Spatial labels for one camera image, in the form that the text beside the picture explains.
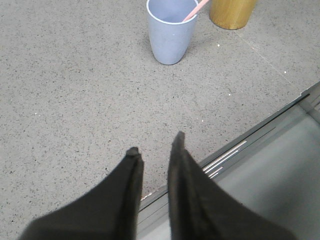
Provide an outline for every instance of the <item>gold cylindrical container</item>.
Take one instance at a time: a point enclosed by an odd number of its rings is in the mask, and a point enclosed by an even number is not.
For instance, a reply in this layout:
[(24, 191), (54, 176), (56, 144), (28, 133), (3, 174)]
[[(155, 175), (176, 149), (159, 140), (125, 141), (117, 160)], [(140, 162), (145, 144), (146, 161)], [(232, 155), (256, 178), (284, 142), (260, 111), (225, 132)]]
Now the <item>gold cylindrical container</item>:
[(243, 28), (255, 8), (257, 0), (212, 0), (210, 19), (224, 29)]

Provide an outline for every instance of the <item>light blue plastic cup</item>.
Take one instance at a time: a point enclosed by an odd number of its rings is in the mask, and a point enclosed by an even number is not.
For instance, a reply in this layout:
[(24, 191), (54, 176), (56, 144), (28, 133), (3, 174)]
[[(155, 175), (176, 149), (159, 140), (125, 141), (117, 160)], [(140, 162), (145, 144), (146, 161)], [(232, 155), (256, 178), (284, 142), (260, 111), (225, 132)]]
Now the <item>light blue plastic cup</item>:
[(149, 39), (158, 62), (172, 65), (182, 59), (198, 16), (182, 21), (197, 5), (197, 0), (147, 0)]

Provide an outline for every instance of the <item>yellow cup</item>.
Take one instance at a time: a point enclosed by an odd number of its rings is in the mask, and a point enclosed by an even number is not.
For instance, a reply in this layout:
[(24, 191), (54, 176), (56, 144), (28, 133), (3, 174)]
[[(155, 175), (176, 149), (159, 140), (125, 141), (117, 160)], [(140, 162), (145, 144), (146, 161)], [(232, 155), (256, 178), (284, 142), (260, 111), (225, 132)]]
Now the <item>yellow cup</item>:
[(210, 19), (223, 29), (243, 28), (255, 8), (257, 0), (212, 0)]

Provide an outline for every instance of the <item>speckled gray floor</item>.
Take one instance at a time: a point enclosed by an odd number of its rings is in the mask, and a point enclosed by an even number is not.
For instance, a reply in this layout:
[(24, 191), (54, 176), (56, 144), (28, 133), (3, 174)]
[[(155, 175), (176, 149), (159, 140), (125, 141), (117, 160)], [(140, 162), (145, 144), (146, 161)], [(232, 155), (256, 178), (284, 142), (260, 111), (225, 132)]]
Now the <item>speckled gray floor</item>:
[(319, 81), (319, 0), (259, 1), (236, 31), (208, 4), (171, 66), (153, 58), (145, 4), (0, 0), (0, 239), (81, 196), (131, 146), (146, 195), (166, 184), (178, 130), (200, 161)]

